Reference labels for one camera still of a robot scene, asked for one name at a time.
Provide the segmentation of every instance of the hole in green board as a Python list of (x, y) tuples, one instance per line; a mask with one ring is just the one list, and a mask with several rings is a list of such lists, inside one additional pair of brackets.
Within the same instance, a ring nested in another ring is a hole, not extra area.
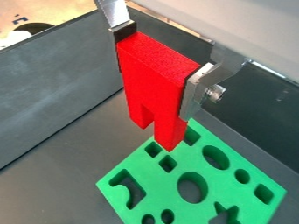
[(177, 165), (177, 163), (174, 162), (172, 157), (166, 155), (160, 161), (158, 165), (162, 167), (165, 172), (170, 172), (174, 166)]
[(209, 220), (209, 224), (240, 224), (237, 221), (237, 206), (232, 206), (229, 209), (225, 209), (218, 202), (214, 202), (213, 206), (216, 209), (217, 216)]
[(192, 171), (185, 172), (178, 179), (177, 190), (186, 202), (200, 203), (208, 194), (208, 185), (202, 176)]
[(164, 224), (173, 223), (173, 211), (169, 209), (162, 210), (161, 220)]
[(160, 153), (160, 151), (162, 150), (162, 148), (158, 146), (158, 144), (156, 142), (150, 142), (145, 148), (144, 148), (145, 152), (148, 153), (148, 155), (154, 158), (157, 156), (157, 154)]
[(109, 181), (110, 186), (125, 186), (128, 192), (129, 192), (129, 198), (125, 203), (125, 206), (128, 209), (134, 208), (137, 203), (141, 201), (141, 199), (145, 196), (145, 191), (142, 187), (136, 183), (134, 178), (129, 174), (126, 170), (122, 170)]
[(198, 141), (200, 137), (200, 134), (189, 126), (186, 126), (182, 141), (189, 146), (193, 146), (193, 144)]
[(141, 224), (154, 224), (154, 217), (149, 213), (144, 216)]
[(248, 172), (242, 169), (237, 169), (234, 171), (234, 177), (236, 177), (236, 180), (240, 184), (246, 184), (248, 181), (249, 181), (249, 175), (248, 175)]
[(264, 185), (257, 185), (254, 190), (256, 197), (261, 200), (264, 204), (269, 204), (270, 199), (273, 198), (273, 193), (268, 190)]
[(229, 168), (229, 159), (218, 148), (206, 145), (202, 147), (201, 154), (209, 165), (216, 169), (226, 170)]

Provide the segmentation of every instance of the screw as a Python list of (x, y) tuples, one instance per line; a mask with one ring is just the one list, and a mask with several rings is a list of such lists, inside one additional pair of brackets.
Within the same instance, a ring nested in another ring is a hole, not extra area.
[(218, 86), (218, 85), (213, 85), (212, 87), (209, 87), (208, 91), (206, 91), (206, 95), (209, 97), (209, 100), (213, 103), (217, 103), (221, 99), (221, 96), (225, 92), (225, 88)]

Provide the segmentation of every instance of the green shape sorter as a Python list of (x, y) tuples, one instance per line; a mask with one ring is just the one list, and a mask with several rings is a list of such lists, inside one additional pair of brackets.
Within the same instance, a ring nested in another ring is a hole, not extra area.
[(150, 137), (97, 188), (125, 224), (217, 223), (224, 211), (229, 224), (265, 224), (285, 195), (193, 120), (172, 152)]

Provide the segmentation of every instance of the circular hole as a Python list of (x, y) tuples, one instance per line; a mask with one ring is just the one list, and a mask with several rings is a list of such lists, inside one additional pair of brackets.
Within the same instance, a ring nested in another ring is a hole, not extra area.
[(169, 209), (162, 210), (161, 220), (164, 224), (173, 223), (173, 211)]
[(202, 147), (201, 153), (209, 165), (216, 169), (226, 170), (229, 168), (229, 159), (218, 148), (206, 145)]
[(185, 172), (177, 182), (181, 198), (192, 203), (200, 203), (208, 194), (208, 185), (202, 176), (196, 172)]
[(141, 224), (154, 224), (154, 217), (149, 213), (144, 216)]
[(234, 177), (240, 184), (246, 184), (249, 181), (248, 172), (245, 170), (237, 169), (234, 171)]

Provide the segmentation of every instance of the red block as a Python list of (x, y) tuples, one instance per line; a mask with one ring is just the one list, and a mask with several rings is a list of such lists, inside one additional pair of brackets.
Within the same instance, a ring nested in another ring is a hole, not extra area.
[(170, 151), (182, 140), (186, 122), (178, 117), (184, 80), (198, 64), (137, 32), (116, 44), (129, 117)]

